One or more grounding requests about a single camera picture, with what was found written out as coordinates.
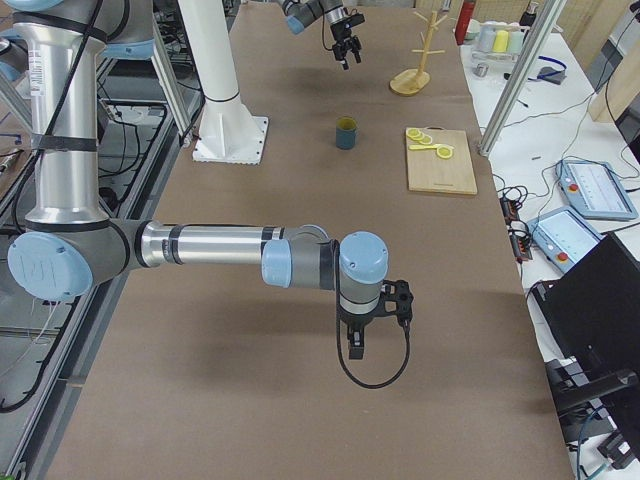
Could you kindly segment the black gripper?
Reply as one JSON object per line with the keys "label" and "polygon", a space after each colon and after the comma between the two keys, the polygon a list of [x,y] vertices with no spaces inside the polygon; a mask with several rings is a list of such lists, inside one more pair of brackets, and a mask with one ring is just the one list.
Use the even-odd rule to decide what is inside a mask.
{"label": "black gripper", "polygon": [[335,40],[332,45],[332,51],[336,61],[341,65],[343,70],[349,69],[346,56],[351,52],[357,63],[361,62],[361,43],[357,36],[352,35],[352,28],[345,28],[340,21],[330,26],[331,33]]}
{"label": "black gripper", "polygon": [[364,357],[364,328],[385,312],[384,304],[338,304],[339,319],[347,326],[350,360],[362,360]]}

